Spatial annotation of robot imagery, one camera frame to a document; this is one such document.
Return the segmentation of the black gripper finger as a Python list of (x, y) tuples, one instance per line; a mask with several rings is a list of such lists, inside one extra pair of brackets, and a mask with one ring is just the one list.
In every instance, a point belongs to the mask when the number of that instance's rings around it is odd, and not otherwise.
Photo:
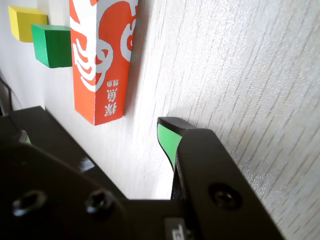
[(3, 240), (130, 240), (112, 193), (13, 134), (0, 139)]
[(282, 234), (217, 135), (178, 117), (157, 119), (174, 169), (172, 194), (186, 201), (198, 240), (280, 240)]

